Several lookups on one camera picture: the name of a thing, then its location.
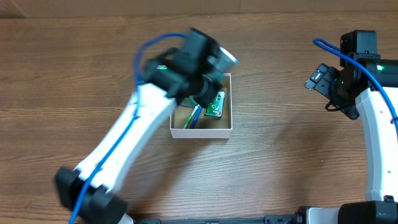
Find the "green white toothbrush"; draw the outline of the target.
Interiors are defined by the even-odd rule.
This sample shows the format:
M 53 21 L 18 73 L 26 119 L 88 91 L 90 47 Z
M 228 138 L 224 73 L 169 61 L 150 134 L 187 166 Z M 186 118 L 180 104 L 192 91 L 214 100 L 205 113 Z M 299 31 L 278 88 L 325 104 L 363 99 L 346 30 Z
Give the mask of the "green white toothbrush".
M 193 108 L 193 111 L 192 111 L 191 115 L 188 117 L 186 123 L 184 124 L 183 129 L 186 129 L 187 126 L 190 124 L 191 120 L 192 120 L 193 117 L 195 116 L 195 114 L 196 114 L 197 110 L 199 109 L 199 107 L 200 107 L 199 105 L 196 105 L 196 106 Z

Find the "blue toothbrush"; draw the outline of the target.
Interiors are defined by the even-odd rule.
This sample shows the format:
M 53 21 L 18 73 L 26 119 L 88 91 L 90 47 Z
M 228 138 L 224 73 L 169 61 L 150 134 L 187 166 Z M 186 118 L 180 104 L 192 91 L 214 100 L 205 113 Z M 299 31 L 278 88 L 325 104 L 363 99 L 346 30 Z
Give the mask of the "blue toothbrush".
M 193 118 L 193 120 L 192 120 L 192 123 L 191 123 L 191 125 L 190 125 L 190 129 L 193 129 L 193 128 L 195 127 L 197 121 L 198 121 L 199 118 L 200 118 L 202 109 L 203 109 L 203 108 L 202 108 L 201 106 L 198 107 L 197 112 L 195 113 L 195 116 L 194 116 L 194 118 Z

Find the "green Dettol soap packet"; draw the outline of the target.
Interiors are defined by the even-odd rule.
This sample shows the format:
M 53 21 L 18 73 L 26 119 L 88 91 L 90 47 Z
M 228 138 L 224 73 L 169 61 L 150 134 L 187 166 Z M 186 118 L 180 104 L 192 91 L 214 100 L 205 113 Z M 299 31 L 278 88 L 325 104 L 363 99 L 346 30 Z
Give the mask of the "green Dettol soap packet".
M 225 92 L 219 91 L 214 100 L 206 107 L 204 115 L 211 118 L 221 119 L 223 115 L 225 96 Z

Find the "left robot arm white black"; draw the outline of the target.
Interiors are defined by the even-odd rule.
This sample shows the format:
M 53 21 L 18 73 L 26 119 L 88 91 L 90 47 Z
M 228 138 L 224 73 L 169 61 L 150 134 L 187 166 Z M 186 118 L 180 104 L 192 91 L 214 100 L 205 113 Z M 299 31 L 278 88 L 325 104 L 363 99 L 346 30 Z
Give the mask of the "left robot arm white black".
M 118 197 L 133 163 L 159 126 L 187 99 L 207 107 L 222 89 L 226 72 L 238 60 L 209 35 L 191 28 L 182 44 L 145 59 L 153 45 L 175 33 L 142 44 L 133 59 L 135 89 L 123 112 L 97 147 L 75 168 L 61 167 L 55 185 L 70 223 L 132 223 L 128 204 Z

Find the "purple soap pump bottle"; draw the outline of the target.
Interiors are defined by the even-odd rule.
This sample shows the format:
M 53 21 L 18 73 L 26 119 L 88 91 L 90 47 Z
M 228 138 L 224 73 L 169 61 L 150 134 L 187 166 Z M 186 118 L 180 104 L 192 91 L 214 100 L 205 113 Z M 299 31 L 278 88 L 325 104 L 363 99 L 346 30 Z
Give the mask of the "purple soap pump bottle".
M 198 103 L 192 98 L 192 97 L 188 97 L 188 98 L 184 98 L 179 106 L 182 106 L 184 108 L 194 108 Z

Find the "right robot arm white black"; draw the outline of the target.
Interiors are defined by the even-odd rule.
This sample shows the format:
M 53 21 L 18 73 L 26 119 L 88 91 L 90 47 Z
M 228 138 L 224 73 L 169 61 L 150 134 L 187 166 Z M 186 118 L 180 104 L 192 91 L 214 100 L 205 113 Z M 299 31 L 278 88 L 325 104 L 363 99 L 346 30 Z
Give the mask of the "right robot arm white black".
M 320 64 L 305 82 L 328 103 L 363 125 L 368 166 L 363 202 L 338 208 L 300 207 L 293 223 L 397 223 L 397 61 L 377 52 L 373 30 L 343 34 L 339 46 L 313 43 L 339 57 L 341 70 Z

